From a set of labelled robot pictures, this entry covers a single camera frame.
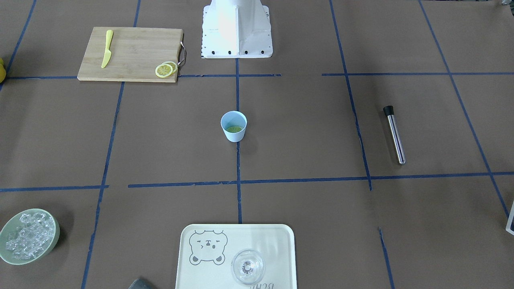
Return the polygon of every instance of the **light blue cup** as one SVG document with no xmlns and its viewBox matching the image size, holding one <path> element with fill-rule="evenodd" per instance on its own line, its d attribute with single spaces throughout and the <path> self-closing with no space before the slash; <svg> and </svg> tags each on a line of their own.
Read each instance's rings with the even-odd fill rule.
<svg viewBox="0 0 514 289">
<path fill-rule="evenodd" d="M 223 115 L 221 120 L 221 125 L 223 132 L 227 139 L 231 142 L 238 142 L 243 139 L 246 131 L 246 116 L 237 111 L 230 111 Z M 228 131 L 231 127 L 240 127 L 241 131 L 239 132 L 230 132 Z"/>
<path fill-rule="evenodd" d="M 56 225 L 53 230 L 53 237 L 50 238 L 50 240 L 48 240 L 48 242 L 50 242 L 50 245 L 46 248 L 46 250 L 41 255 L 39 255 L 35 259 L 17 260 L 12 257 L 12 251 L 8 251 L 5 248 L 5 243 L 8 240 L 9 233 L 16 231 L 17 227 L 23 225 L 23 223 L 20 221 L 20 217 L 23 213 L 26 213 L 26 214 L 45 213 L 52 217 L 52 219 L 54 220 L 54 223 Z M 46 254 L 50 253 L 50 251 L 52 251 L 52 249 L 55 247 L 55 245 L 57 244 L 57 240 L 59 239 L 59 233 L 60 233 L 59 223 L 57 223 L 57 220 L 49 212 L 47 212 L 43 209 L 28 209 L 23 212 L 20 212 L 16 216 L 12 217 L 5 224 L 4 228 L 0 231 L 0 258 L 2 258 L 4 261 L 6 261 L 7 263 L 12 264 L 12 265 L 25 265 L 30 262 L 34 262 L 35 260 L 39 260 L 42 257 L 44 257 Z"/>
</svg>

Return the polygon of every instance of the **bear drawing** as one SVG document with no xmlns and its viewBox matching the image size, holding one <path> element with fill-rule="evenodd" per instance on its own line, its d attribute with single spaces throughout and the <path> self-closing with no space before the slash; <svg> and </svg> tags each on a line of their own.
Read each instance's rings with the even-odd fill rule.
<svg viewBox="0 0 514 289">
<path fill-rule="evenodd" d="M 193 265 L 200 264 L 201 261 L 212 261 L 216 265 L 221 265 L 225 261 L 225 246 L 227 245 L 227 235 L 223 231 L 195 231 L 189 238 L 191 255 L 189 262 Z"/>
</svg>

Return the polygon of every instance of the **bowl of ice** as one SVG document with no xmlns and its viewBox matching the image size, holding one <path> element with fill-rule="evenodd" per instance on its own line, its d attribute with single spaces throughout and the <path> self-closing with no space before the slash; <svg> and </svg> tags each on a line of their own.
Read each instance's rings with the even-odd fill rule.
<svg viewBox="0 0 514 289">
<path fill-rule="evenodd" d="M 43 209 L 28 209 L 12 217 L 0 231 L 0 257 L 25 265 L 48 254 L 59 239 L 57 220 Z"/>
</svg>

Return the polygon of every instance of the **knife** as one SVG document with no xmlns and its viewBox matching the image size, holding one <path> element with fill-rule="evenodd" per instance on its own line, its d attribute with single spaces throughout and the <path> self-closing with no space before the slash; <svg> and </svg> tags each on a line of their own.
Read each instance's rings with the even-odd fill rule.
<svg viewBox="0 0 514 289">
<path fill-rule="evenodd" d="M 107 63 L 109 63 L 109 60 L 111 59 L 111 51 L 109 48 L 111 47 L 111 41 L 113 40 L 113 31 L 107 30 L 107 33 L 105 34 L 105 53 L 103 54 L 103 61 L 102 61 L 102 68 L 104 68 Z"/>
</svg>

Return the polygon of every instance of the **cutting board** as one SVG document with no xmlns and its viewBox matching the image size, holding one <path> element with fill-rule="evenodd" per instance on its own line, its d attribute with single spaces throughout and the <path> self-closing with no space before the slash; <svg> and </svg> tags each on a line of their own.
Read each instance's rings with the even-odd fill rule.
<svg viewBox="0 0 514 289">
<path fill-rule="evenodd" d="M 105 33 L 112 29 L 111 60 L 101 68 Z M 178 63 L 182 29 L 94 27 L 77 78 L 89 81 L 176 82 L 177 73 L 155 75 L 164 61 Z"/>
</svg>

